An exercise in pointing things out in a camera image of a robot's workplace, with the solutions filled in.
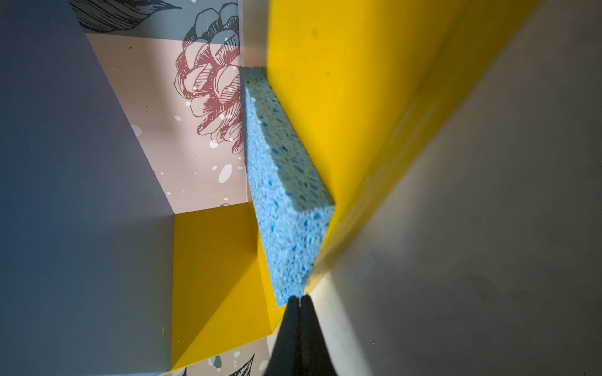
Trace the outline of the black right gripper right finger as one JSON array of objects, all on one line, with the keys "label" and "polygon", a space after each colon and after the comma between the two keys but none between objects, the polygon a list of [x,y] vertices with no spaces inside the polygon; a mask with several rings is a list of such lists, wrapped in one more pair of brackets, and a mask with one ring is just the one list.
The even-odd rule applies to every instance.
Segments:
[{"label": "black right gripper right finger", "polygon": [[302,375],[337,376],[311,297],[302,297],[299,308]]}]

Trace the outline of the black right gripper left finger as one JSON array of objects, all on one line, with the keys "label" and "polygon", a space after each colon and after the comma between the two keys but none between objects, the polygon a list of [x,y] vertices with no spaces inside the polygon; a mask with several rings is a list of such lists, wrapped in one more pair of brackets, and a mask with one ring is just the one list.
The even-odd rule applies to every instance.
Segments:
[{"label": "black right gripper left finger", "polygon": [[297,297],[288,301],[274,344],[266,376],[301,375],[300,305]]}]

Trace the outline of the light blue sponge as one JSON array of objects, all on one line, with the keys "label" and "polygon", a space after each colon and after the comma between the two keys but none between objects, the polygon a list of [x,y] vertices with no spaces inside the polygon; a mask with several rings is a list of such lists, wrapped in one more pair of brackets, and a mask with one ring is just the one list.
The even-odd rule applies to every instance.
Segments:
[{"label": "light blue sponge", "polygon": [[246,171],[277,306],[304,294],[335,204],[258,67],[241,69]]}]

